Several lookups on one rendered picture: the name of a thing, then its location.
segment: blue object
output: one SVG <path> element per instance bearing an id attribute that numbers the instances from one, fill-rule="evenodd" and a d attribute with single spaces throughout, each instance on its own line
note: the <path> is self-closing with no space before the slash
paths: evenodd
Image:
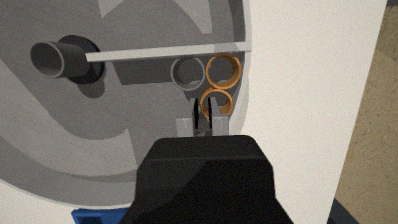
<path id="1" fill-rule="evenodd" d="M 123 218 L 128 208 L 117 209 L 77 209 L 72 211 L 76 224 L 117 224 Z"/>

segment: orange ring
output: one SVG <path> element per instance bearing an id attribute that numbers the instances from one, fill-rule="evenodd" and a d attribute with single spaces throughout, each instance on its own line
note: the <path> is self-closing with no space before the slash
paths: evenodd
<path id="1" fill-rule="evenodd" d="M 224 95 L 227 96 L 227 100 L 226 100 L 224 106 L 222 106 L 220 108 L 220 112 L 223 113 L 223 114 L 230 115 L 232 113 L 233 108 L 234 108 L 234 103 L 233 103 L 231 95 L 225 90 L 215 89 L 215 88 L 213 88 L 211 86 L 209 86 L 205 91 L 203 91 L 202 96 L 200 97 L 200 109 L 202 111 L 202 114 L 207 119 L 209 119 L 209 108 L 206 107 L 203 104 L 203 101 L 205 100 L 206 96 L 208 96 L 210 93 L 214 93 L 214 92 L 220 92 L 220 93 L 223 93 Z"/>
<path id="2" fill-rule="evenodd" d="M 219 57 L 223 57 L 228 59 L 228 61 L 231 63 L 232 65 L 232 75 L 231 77 L 222 83 L 215 83 L 210 79 L 209 76 L 209 68 L 211 63 Z M 242 65 L 239 62 L 239 59 L 236 58 L 233 54 L 231 53 L 219 53 L 216 54 L 214 57 L 212 57 L 209 62 L 206 65 L 206 78 L 209 81 L 210 85 L 213 86 L 216 89 L 229 89 L 233 86 L 236 85 L 236 83 L 238 83 L 240 77 L 242 76 Z"/>

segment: brown floor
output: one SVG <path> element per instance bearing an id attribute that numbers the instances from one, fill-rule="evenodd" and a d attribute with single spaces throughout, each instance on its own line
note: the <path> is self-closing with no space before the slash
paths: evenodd
<path id="1" fill-rule="evenodd" d="M 336 192 L 359 223 L 398 223 L 398 6 L 386 7 Z"/>

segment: white bar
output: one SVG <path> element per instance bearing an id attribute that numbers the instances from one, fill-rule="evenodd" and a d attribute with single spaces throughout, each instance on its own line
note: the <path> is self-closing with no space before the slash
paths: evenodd
<path id="1" fill-rule="evenodd" d="M 251 51 L 250 42 L 231 42 L 205 45 L 189 45 L 162 48 L 133 49 L 86 53 L 88 62 L 126 61 L 143 58 L 200 55 L 221 52 Z"/>

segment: gray ring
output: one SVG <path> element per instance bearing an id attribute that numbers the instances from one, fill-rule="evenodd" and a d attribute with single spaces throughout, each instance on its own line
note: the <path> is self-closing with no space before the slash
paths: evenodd
<path id="1" fill-rule="evenodd" d="M 188 60 L 188 59 L 195 59 L 195 61 L 197 61 L 199 63 L 199 65 L 202 67 L 202 79 L 197 80 L 195 82 L 191 82 L 189 84 L 182 82 L 181 79 L 178 77 L 178 68 L 180 67 L 182 62 L 184 62 L 185 60 Z M 171 80 L 179 89 L 182 89 L 184 91 L 193 91 L 193 90 L 198 89 L 205 81 L 206 69 L 205 69 L 205 65 L 199 58 L 188 57 L 188 58 L 182 58 L 182 59 L 175 60 L 173 62 L 173 65 L 171 66 L 170 75 L 171 75 Z"/>

